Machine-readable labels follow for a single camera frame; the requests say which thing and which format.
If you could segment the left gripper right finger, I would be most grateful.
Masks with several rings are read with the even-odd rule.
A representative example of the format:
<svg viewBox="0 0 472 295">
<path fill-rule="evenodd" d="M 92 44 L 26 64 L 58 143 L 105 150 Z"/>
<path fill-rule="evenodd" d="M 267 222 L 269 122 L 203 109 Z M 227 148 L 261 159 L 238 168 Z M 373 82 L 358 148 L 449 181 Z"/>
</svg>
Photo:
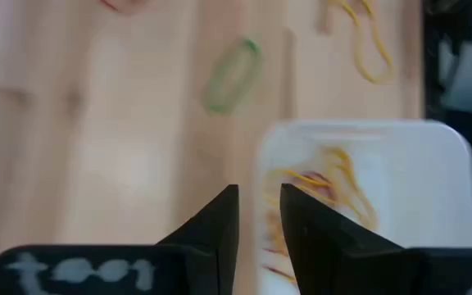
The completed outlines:
<svg viewBox="0 0 472 295">
<path fill-rule="evenodd" d="M 472 294 L 472 248 L 399 246 L 292 184 L 280 214 L 302 294 Z"/>
</svg>

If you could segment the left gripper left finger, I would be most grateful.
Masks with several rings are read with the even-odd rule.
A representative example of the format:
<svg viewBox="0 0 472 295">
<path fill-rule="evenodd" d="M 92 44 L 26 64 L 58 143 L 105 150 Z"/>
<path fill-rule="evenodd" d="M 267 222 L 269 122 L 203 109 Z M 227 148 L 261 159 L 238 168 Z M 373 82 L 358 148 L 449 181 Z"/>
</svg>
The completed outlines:
<svg viewBox="0 0 472 295">
<path fill-rule="evenodd" d="M 238 241 L 231 184 L 153 245 L 10 248 L 0 254 L 0 295 L 231 294 Z"/>
</svg>

